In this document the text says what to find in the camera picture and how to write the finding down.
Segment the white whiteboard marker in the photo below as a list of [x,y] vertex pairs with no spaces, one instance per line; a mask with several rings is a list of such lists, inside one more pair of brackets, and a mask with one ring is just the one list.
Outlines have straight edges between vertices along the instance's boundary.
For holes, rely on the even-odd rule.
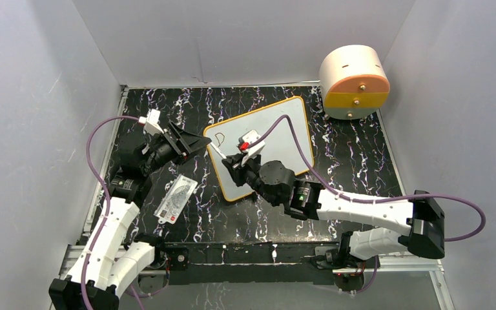
[[218,146],[216,146],[214,143],[210,143],[210,146],[213,148],[213,150],[222,158],[226,159],[227,156],[219,149]]

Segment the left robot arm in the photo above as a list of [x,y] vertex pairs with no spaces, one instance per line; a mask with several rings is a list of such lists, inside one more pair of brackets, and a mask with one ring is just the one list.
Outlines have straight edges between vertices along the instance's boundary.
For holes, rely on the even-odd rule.
[[211,139],[173,122],[166,129],[142,120],[145,134],[130,132],[117,149],[118,167],[105,186],[106,206],[94,232],[64,279],[48,293],[55,309],[118,309],[119,300],[146,267],[167,261],[162,238],[139,233],[120,258],[116,255],[152,187],[151,174],[168,163],[183,165],[202,155]]

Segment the yellow framed whiteboard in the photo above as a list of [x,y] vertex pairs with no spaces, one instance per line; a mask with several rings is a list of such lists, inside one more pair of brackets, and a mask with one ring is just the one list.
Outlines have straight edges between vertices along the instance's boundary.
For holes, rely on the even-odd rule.
[[[300,96],[287,98],[217,124],[209,125],[204,129],[203,135],[212,139],[213,145],[217,146],[224,155],[234,155],[239,153],[237,148],[238,139],[243,134],[250,130],[263,134],[284,114],[290,117],[301,150],[311,166],[314,166],[315,159],[311,133],[307,122],[308,117],[305,102]],[[262,163],[280,160],[286,168],[294,171],[297,176],[309,170],[296,148],[287,120],[282,120],[272,133],[264,139],[264,143],[265,147],[261,152]],[[253,190],[249,186],[237,187],[234,184],[230,174],[222,164],[222,157],[213,146],[208,146],[208,150],[225,200],[235,202],[250,195]]]

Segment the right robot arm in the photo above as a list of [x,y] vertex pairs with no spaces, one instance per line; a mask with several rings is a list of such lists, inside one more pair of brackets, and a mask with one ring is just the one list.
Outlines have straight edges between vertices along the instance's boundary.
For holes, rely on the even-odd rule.
[[434,198],[418,192],[412,198],[360,195],[342,198],[316,181],[301,180],[281,161],[261,164],[259,155],[227,156],[222,164],[235,185],[248,185],[273,207],[297,220],[340,220],[372,225],[364,232],[345,232],[329,261],[355,267],[379,254],[407,251],[428,259],[445,256],[445,214]]

